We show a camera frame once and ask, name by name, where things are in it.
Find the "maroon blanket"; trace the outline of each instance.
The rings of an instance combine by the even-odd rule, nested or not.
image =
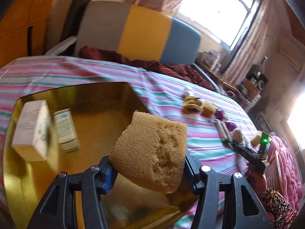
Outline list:
[[[85,46],[79,50],[79,56],[83,59],[103,60],[109,62],[115,62],[120,64],[126,64],[134,67],[142,67],[149,71],[165,74],[171,77],[176,77],[184,81],[188,81],[204,87],[209,90],[214,90],[212,84],[205,80],[195,69],[186,64],[165,65],[158,61],[150,60],[133,60],[122,56],[115,51],[106,51],[92,48],[91,46]]]

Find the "pink quilted fabric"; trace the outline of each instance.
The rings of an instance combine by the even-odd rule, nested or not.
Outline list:
[[[268,162],[271,163],[275,159],[275,150],[280,154],[279,162],[283,182],[283,197],[291,205],[292,209],[299,210],[299,201],[302,197],[302,185],[299,181],[295,162],[290,154],[289,146],[284,139],[279,138],[275,134],[271,134],[272,138]]]

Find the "bed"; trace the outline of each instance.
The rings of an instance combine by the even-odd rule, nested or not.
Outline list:
[[[0,69],[0,145],[16,100],[31,93],[76,84],[93,82],[128,82],[148,110],[155,115],[187,125],[187,148],[202,164],[219,173],[243,172],[245,160],[223,146],[213,122],[200,115],[182,113],[182,92],[185,85],[197,96],[224,109],[228,120],[238,125],[248,136],[257,132],[245,111],[232,99],[189,82],[146,71],[142,68],[113,62],[80,59],[67,56],[36,56],[17,59]],[[1,176],[0,199],[7,208]],[[220,193],[219,212],[223,210],[224,194]],[[196,205],[173,228],[189,228]]]

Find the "metal screw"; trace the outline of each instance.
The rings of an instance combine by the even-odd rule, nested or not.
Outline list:
[[[235,172],[235,173],[234,173],[234,176],[235,176],[236,178],[242,178],[242,174],[239,173],[239,172]]]
[[[63,177],[65,177],[66,175],[67,175],[67,172],[65,172],[65,171],[62,171],[62,172],[58,173],[58,177],[59,177],[59,178],[63,178]]]
[[[201,167],[201,170],[204,172],[209,172],[211,170],[210,166],[204,165]]]
[[[100,169],[100,167],[98,165],[93,165],[93,166],[90,167],[90,169],[92,171],[98,171]]]

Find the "window frame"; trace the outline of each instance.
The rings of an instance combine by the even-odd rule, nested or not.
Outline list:
[[[209,36],[210,38],[212,38],[215,42],[217,42],[220,46],[222,46],[226,51],[231,52],[231,51],[234,49],[234,47],[237,45],[237,42],[238,42],[238,40],[239,40],[239,39],[237,39],[237,36],[240,34],[241,30],[242,30],[243,28],[244,28],[243,30],[246,30],[247,27],[249,27],[249,25],[251,24],[251,21],[253,20],[253,18],[251,18],[249,25],[247,25],[247,26],[245,27],[245,22],[246,22],[246,20],[248,19],[249,15],[252,13],[252,14],[253,14],[253,17],[254,17],[254,15],[255,15],[255,13],[256,13],[256,11],[257,11],[257,9],[258,9],[258,6],[255,6],[255,4],[257,4],[257,0],[253,0],[253,2],[252,2],[252,4],[251,4],[251,7],[250,7],[250,8],[249,8],[242,0],[238,0],[238,1],[245,7],[245,9],[247,10],[247,14],[246,14],[245,19],[244,19],[243,23],[241,24],[241,26],[240,26],[240,28],[239,28],[239,30],[238,30],[238,32],[237,32],[237,34],[236,34],[236,36],[235,36],[235,38],[234,38],[234,40],[233,40],[233,42],[232,42],[231,45],[228,45],[228,44],[226,44],[224,41],[222,41],[221,39],[219,39],[219,38],[218,38],[216,35],[214,35],[213,32],[211,32],[208,28],[202,26],[202,25],[199,24],[198,22],[193,21],[193,20],[191,20],[190,18],[188,18],[187,16],[185,16],[184,14],[180,13],[180,12],[179,12],[179,9],[178,9],[178,11],[177,11],[175,17],[176,17],[177,19],[180,19],[180,20],[186,22],[187,24],[190,24],[191,26],[195,27],[196,29],[202,31],[204,34],[208,35],[208,36]]]

